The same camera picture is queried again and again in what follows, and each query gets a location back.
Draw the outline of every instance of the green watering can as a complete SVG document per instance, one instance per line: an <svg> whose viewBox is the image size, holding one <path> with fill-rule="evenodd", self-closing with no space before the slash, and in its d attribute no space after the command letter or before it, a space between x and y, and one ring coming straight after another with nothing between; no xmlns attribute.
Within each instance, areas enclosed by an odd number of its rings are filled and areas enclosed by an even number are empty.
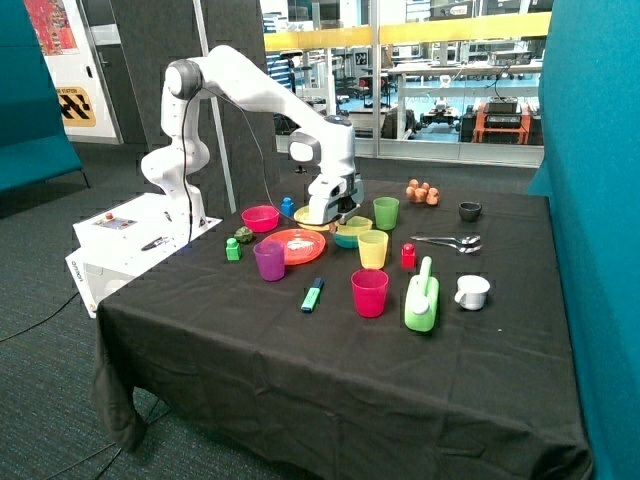
<svg viewBox="0 0 640 480"><path fill-rule="evenodd" d="M438 310L440 282L431 276L431 257L424 257L420 273L409 281L404 305L404 323L411 330L428 332L433 328Z"/></svg>

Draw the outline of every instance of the green marker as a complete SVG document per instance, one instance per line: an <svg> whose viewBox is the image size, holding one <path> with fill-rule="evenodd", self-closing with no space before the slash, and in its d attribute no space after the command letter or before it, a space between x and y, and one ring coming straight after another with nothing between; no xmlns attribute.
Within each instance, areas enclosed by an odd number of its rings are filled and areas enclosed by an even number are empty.
<svg viewBox="0 0 640 480"><path fill-rule="evenodd" d="M302 302L302 311L303 313L311 313L313 309L316 307L316 303L318 302L318 297L320 297L320 291L324 286L324 280L321 278L316 278L313 281L313 285L307 292L307 296Z"/></svg>

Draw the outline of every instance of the glass wall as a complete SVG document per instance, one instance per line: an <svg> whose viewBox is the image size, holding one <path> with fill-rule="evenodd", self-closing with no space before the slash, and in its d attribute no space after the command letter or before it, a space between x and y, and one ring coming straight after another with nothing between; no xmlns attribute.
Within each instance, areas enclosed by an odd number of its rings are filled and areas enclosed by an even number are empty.
<svg viewBox="0 0 640 480"><path fill-rule="evenodd" d="M267 65L316 110L347 115L360 156L537 166L551 5L262 0ZM281 137L296 128L276 122Z"/></svg>

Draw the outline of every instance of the gray carpet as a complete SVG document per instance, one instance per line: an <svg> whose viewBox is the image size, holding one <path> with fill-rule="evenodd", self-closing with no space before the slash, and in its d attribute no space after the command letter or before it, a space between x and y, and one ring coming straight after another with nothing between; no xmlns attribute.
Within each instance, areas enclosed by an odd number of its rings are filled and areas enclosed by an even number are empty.
<svg viewBox="0 0 640 480"><path fill-rule="evenodd" d="M53 314L75 293L64 258L78 247L72 225L148 191L135 147L76 145L92 184L80 173L0 194L0 339ZM446 186L521 193L533 170L359 160L365 178L416 176ZM295 165L281 161L281 177ZM96 478L118 451L89 400L95 331L79 297L42 325L0 343L0 478ZM140 412L156 398L135 392ZM166 414L158 403L152 418ZM68 467L81 462L67 470ZM267 462L217 432L169 412L149 429L140 450L122 453L101 478L312 479L294 466Z"/></svg>

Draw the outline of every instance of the marker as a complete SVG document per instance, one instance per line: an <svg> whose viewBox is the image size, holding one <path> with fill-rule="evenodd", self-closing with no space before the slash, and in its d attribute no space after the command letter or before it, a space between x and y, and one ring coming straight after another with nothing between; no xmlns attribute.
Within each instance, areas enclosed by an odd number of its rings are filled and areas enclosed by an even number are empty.
<svg viewBox="0 0 640 480"><path fill-rule="evenodd" d="M302 302L302 312L303 313L311 313L313 309L316 307L316 303L318 302L318 297L320 297L320 291L324 286L324 280L321 278L316 278L313 281L313 285L307 292L307 296Z"/></svg>
<svg viewBox="0 0 640 480"><path fill-rule="evenodd" d="M169 239L167 237L158 237L153 242L148 243L144 247L142 247L142 251L145 252L147 250L151 250L152 248L156 248L158 245L162 245L163 243L168 242Z"/></svg>

